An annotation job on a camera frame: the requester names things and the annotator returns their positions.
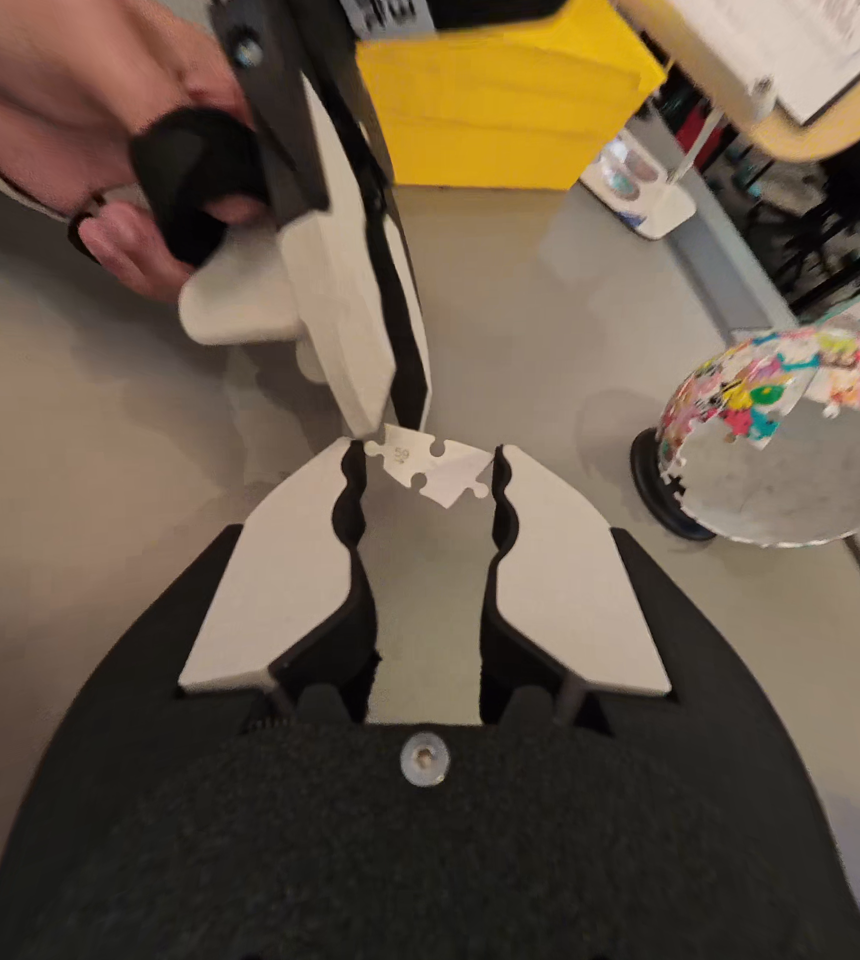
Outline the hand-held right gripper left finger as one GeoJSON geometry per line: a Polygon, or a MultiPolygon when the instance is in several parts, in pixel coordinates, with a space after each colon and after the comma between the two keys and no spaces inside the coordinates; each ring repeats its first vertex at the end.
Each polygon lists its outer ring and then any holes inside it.
{"type": "Polygon", "coordinates": [[[339,438],[244,522],[179,676],[187,694],[342,688],[376,654],[359,546],[366,455],[339,438]]]}

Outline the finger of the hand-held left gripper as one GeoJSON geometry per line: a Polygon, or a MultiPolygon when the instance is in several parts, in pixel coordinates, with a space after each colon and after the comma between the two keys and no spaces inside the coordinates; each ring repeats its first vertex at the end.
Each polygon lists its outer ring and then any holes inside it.
{"type": "Polygon", "coordinates": [[[396,361],[366,243],[359,183],[337,129],[307,78],[303,90],[329,197],[283,229],[296,306],[350,433],[380,426],[396,361]]]}
{"type": "Polygon", "coordinates": [[[367,251],[377,282],[395,373],[389,397],[400,426],[422,431],[433,395],[426,330],[386,146],[359,124],[367,150],[359,171],[367,251]]]}

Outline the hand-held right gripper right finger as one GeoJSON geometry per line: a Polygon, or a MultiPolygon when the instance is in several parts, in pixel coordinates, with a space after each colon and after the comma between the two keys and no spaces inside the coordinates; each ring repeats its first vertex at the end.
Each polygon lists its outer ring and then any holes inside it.
{"type": "Polygon", "coordinates": [[[494,556],[481,616],[484,675],[505,690],[569,679],[660,698],[672,689],[613,530],[518,446],[494,454],[494,556]]]}

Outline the black ball stand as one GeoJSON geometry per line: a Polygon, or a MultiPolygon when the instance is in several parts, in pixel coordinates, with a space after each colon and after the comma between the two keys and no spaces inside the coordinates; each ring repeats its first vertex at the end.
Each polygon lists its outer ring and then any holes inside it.
{"type": "Polygon", "coordinates": [[[694,544],[711,542],[716,535],[691,518],[680,505],[684,488],[675,478],[665,480],[659,470],[659,443],[655,427],[634,438],[628,454],[630,477],[651,517],[673,536],[694,544]]]}

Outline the colourful puzzle piece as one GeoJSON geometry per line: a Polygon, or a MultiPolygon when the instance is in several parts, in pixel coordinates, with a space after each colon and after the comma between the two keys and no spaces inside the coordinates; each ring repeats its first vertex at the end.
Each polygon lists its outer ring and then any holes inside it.
{"type": "Polygon", "coordinates": [[[479,476],[489,469],[494,454],[451,439],[443,442],[440,453],[434,453],[435,442],[433,435],[386,423],[384,438],[365,441],[364,453],[381,458],[386,474],[407,489],[412,488],[414,477],[422,476],[418,492],[444,509],[466,492],[487,498],[489,487],[479,476]]]}

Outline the person's left hand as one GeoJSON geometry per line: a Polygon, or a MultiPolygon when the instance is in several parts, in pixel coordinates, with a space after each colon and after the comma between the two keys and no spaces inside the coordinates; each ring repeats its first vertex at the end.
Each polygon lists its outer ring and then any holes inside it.
{"type": "Polygon", "coordinates": [[[162,2],[0,1],[0,179],[54,216],[127,289],[175,304],[194,273],[148,210],[129,141],[183,108],[253,120],[220,44],[162,2]]]}

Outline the colourful puzzle ball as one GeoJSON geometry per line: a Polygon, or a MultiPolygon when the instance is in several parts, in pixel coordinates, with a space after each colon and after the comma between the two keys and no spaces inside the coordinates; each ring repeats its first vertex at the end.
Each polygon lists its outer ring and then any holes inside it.
{"type": "Polygon", "coordinates": [[[860,324],[758,335],[696,367],[656,427],[682,512],[751,546],[860,532],[860,324]]]}

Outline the yellow box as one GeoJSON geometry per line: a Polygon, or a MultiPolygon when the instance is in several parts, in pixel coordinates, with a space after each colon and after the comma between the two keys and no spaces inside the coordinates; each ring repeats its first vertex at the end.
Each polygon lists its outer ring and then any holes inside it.
{"type": "Polygon", "coordinates": [[[666,74],[611,2],[373,2],[355,61],[400,186],[567,191],[666,74]]]}

